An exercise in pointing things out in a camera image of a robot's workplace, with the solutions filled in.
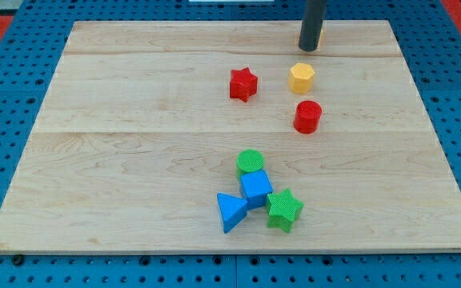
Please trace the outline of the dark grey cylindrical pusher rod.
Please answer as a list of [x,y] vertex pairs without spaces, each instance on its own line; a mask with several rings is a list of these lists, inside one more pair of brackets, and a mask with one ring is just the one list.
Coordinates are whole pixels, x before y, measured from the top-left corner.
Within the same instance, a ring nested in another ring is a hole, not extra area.
[[301,50],[306,52],[317,50],[327,3],[327,0],[306,0],[299,34]]

